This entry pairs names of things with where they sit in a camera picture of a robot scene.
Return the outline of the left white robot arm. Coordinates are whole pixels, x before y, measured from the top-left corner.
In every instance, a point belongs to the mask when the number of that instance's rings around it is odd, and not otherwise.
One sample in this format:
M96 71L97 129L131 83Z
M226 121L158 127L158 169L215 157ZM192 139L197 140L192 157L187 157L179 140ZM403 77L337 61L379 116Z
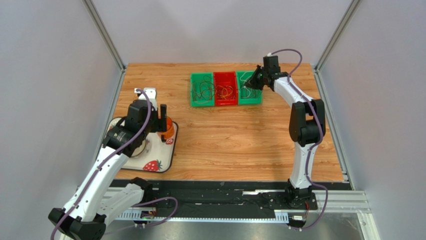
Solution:
M127 209L152 205L153 185L140 177L131 179L106 202L102 199L119 170L140 148L149 134L167 129L167 105L155 106L152 99L134 100L127 115L108 130L96 161L83 183L61 208L53 208L48 219L57 232L72 240L99 240L107 227Z

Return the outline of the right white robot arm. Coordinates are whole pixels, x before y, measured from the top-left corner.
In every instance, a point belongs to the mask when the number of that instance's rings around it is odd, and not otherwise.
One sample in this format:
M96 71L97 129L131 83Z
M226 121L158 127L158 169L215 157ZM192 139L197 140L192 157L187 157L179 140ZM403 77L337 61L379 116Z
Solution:
M263 58L263 65L256 67L244 85L253 90L267 86L291 107L288 130L295 149L285 200L289 205L301 205L311 197L313 161L326 132L324 101L304 93L289 73L281 71L278 56L272 53Z

